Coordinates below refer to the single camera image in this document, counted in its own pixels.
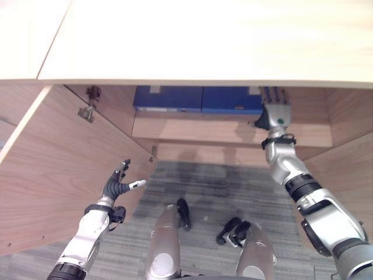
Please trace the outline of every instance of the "wooden tabletop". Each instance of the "wooden tabletop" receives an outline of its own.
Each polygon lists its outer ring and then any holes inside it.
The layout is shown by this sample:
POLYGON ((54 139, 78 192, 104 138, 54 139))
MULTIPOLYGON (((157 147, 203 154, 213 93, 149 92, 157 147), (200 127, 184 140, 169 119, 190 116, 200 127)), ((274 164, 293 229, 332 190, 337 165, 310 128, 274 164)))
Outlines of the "wooden tabletop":
POLYGON ((373 2, 73 1, 39 79, 371 88, 373 2))

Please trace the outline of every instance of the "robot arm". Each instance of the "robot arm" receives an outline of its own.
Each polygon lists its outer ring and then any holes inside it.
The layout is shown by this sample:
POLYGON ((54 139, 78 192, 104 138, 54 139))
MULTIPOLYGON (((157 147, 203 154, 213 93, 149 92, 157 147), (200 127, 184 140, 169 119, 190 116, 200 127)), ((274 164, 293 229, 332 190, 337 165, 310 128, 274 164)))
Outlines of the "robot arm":
POLYGON ((130 162, 125 160, 114 170, 99 201, 86 208, 78 232, 62 252, 48 280, 84 280, 97 257, 101 240, 114 229, 109 229, 109 225, 124 221, 126 210, 121 206, 114 207, 115 200, 119 195, 146 183, 145 180, 120 183, 130 162))
POLYGON ((312 245, 320 254, 333 256, 341 279, 373 279, 373 246, 360 222, 320 186, 295 154, 295 137, 286 133, 291 121, 286 93, 265 87, 262 97, 263 113, 255 126, 269 131, 262 147, 271 175, 296 203, 312 245))

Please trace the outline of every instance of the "blue box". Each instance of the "blue box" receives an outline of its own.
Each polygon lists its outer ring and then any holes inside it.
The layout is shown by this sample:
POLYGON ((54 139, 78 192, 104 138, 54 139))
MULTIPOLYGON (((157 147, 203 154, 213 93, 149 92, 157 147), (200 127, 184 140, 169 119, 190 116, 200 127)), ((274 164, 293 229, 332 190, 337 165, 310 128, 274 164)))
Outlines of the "blue box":
POLYGON ((209 86, 203 88, 202 112, 216 114, 262 114, 258 88, 209 86))
POLYGON ((138 86, 133 105, 139 111, 201 112, 202 87, 138 86))

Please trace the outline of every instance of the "open cabinet door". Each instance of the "open cabinet door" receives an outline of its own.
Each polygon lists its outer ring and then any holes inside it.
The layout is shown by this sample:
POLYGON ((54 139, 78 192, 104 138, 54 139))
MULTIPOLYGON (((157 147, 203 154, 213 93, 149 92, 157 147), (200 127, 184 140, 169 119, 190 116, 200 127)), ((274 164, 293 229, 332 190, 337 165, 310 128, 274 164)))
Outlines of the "open cabinet door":
MULTIPOLYGON (((53 86, 0 165, 0 255, 72 237, 84 209, 95 203, 124 159, 124 181, 147 179, 157 160, 63 86, 53 86)), ((143 189, 122 195, 129 219, 143 189)))

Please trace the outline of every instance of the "metal hinge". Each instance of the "metal hinge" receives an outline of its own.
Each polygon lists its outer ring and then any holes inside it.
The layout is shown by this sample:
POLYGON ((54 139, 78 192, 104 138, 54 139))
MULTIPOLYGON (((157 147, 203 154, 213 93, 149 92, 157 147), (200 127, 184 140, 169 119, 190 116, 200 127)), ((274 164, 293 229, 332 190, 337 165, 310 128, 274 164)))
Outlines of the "metal hinge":
POLYGON ((150 161, 150 162, 153 162, 154 159, 156 158, 156 156, 157 156, 157 146, 156 146, 156 145, 153 145, 153 146, 152 146, 152 155, 150 156, 149 161, 150 161))
POLYGON ((88 107, 80 108, 78 111, 78 115, 84 118, 86 121, 90 123, 93 122, 93 111, 96 110, 95 102, 100 101, 101 97, 101 89, 98 86, 91 86, 90 88, 87 87, 86 94, 88 95, 88 107))

